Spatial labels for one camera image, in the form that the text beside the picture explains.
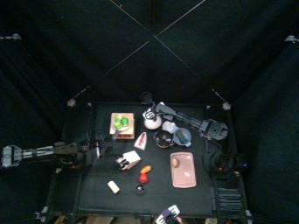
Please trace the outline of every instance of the light fixture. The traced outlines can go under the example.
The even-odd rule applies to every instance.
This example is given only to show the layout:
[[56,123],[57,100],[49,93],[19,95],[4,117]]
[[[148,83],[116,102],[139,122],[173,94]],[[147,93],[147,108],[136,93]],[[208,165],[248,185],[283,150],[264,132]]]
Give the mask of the light fixture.
[[295,38],[295,36],[293,35],[289,35],[287,38],[285,38],[285,40],[284,41],[291,41],[291,42],[293,42],[295,43],[295,41],[296,42],[299,42],[299,38]]

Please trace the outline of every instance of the red object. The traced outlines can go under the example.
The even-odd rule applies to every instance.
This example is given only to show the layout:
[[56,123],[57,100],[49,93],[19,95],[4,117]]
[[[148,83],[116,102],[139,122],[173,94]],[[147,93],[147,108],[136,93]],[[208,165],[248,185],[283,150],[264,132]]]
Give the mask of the red object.
[[140,174],[139,182],[140,182],[141,184],[145,184],[145,183],[148,182],[148,177],[147,177],[147,174],[145,174],[145,173],[141,173],[141,174]]
[[145,133],[143,133],[143,135],[141,135],[139,146],[143,145],[144,141],[145,141]]

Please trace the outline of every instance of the pink plate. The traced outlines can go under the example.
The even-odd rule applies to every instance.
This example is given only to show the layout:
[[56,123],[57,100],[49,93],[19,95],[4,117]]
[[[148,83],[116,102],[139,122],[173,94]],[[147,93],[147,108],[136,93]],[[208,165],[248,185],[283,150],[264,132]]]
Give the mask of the pink plate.
[[[179,166],[172,166],[173,158],[179,159]],[[172,186],[188,188],[196,186],[195,168],[192,154],[189,152],[175,152],[171,154]]]

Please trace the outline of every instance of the black table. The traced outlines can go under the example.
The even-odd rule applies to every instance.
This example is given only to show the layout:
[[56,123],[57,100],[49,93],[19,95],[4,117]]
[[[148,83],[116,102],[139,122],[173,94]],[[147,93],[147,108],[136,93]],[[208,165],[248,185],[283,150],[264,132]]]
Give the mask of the black table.
[[[228,122],[231,147],[235,146],[233,131],[229,123],[228,112],[220,107],[200,105],[169,105],[173,110],[183,112],[187,116],[204,120],[215,119]],[[143,112],[145,105],[137,103],[107,103],[95,102],[91,105],[77,105],[69,111],[64,124],[61,140],[68,144],[83,140],[92,132],[101,131],[109,137],[111,113],[135,113],[135,140],[147,132],[145,150],[133,147],[135,140],[116,140],[113,150],[103,158],[95,159],[91,169],[76,178],[69,172],[53,174],[51,193],[47,205],[51,214],[109,214],[109,215],[144,215],[159,214],[167,207],[176,205],[185,217],[215,217],[217,216],[217,197],[215,197],[215,182],[212,176],[203,169],[203,154],[209,150],[207,140],[200,137],[196,130],[181,122],[175,122],[181,128],[191,132],[191,147],[173,145],[161,149],[156,146],[152,138],[156,130],[144,126]],[[136,151],[141,161],[129,169],[119,170],[116,163],[117,155]],[[187,151],[192,153],[196,186],[192,188],[175,188],[171,174],[171,154]],[[153,167],[148,173],[149,182],[144,185],[144,194],[135,193],[139,172],[145,165]],[[108,181],[113,180],[120,192],[113,194],[108,188]],[[225,184],[219,183],[220,189],[237,188],[239,179],[235,178]]]

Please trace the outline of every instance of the ceiling wire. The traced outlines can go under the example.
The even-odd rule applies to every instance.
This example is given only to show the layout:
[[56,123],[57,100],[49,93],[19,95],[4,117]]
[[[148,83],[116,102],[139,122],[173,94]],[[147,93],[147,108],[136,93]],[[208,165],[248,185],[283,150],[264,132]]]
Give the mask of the ceiling wire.
[[203,3],[205,2],[205,0],[200,1],[157,34],[156,36],[159,36],[160,34],[163,34]]
[[[163,47],[171,52],[171,54],[173,55],[173,57],[185,65],[185,67],[189,69],[189,71],[199,76],[199,74],[192,70],[192,68],[188,66],[188,64],[183,61],[183,59],[175,54],[175,52],[172,51],[172,49],[165,45],[165,43],[157,38],[159,35],[161,35],[183,18],[185,18],[185,16],[195,10],[199,8],[199,6],[205,2],[207,0],[201,0],[156,35],[153,35],[153,38],[159,41],[159,43],[163,45]],[[143,29],[145,31],[148,31],[148,29],[141,25],[141,23],[129,15],[129,13],[123,9],[121,4],[117,5],[117,3],[113,0],[109,0],[109,2],[129,16],[129,18],[140,25],[140,27],[143,27]],[[120,64],[123,64],[127,59],[149,43],[149,40],[147,42],[144,42],[144,44],[141,46],[139,46],[120,61],[119,63],[116,63],[116,65],[108,69],[105,71],[105,73],[103,73],[95,80],[95,82],[97,82]],[[91,85],[88,85],[85,88],[83,88],[76,94],[75,96],[69,99],[69,101],[73,101],[88,89],[91,88]],[[223,100],[223,97],[220,96],[220,94],[215,91],[215,89],[212,88],[211,91],[213,92],[213,94]]]

